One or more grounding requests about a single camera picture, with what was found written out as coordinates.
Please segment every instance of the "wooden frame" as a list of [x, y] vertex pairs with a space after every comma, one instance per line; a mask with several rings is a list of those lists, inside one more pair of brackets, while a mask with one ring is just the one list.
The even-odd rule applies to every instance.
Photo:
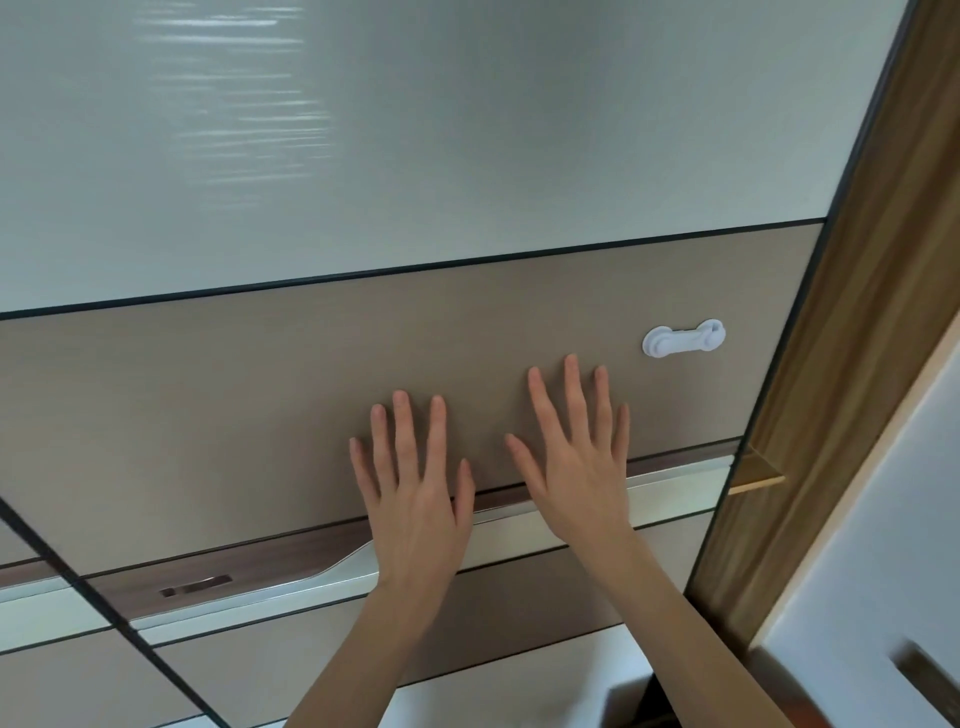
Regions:
[[960, 309], [960, 6], [919, 0], [899, 40], [748, 433], [787, 482], [724, 501], [688, 589], [741, 651]]

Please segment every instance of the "drawer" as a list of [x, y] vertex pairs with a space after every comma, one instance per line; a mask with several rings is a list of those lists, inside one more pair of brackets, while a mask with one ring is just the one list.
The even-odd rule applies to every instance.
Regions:
[[152, 728], [197, 708], [115, 632], [0, 655], [12, 728]]
[[0, 567], [36, 558], [34, 550], [0, 521]]
[[[362, 516], [375, 401], [447, 397], [452, 461], [518, 480], [524, 372], [606, 363], [631, 457], [740, 436], [819, 226], [696, 237], [0, 323], [2, 495], [81, 573]], [[712, 352], [651, 328], [720, 319]], [[70, 507], [62, 494], [69, 489]]]
[[[682, 587], [710, 514], [640, 532]], [[233, 728], [289, 715], [340, 645], [362, 599], [158, 649]], [[567, 548], [458, 574], [406, 669], [415, 683], [612, 626], [620, 618]]]
[[[628, 469], [634, 527], [715, 507], [736, 442], [644, 458]], [[716, 455], [707, 460], [687, 458]], [[481, 494], [461, 570], [562, 545], [523, 486]], [[366, 521], [120, 571], [91, 584], [151, 644], [365, 595], [376, 584]]]
[[0, 652], [108, 626], [45, 562], [0, 569]]

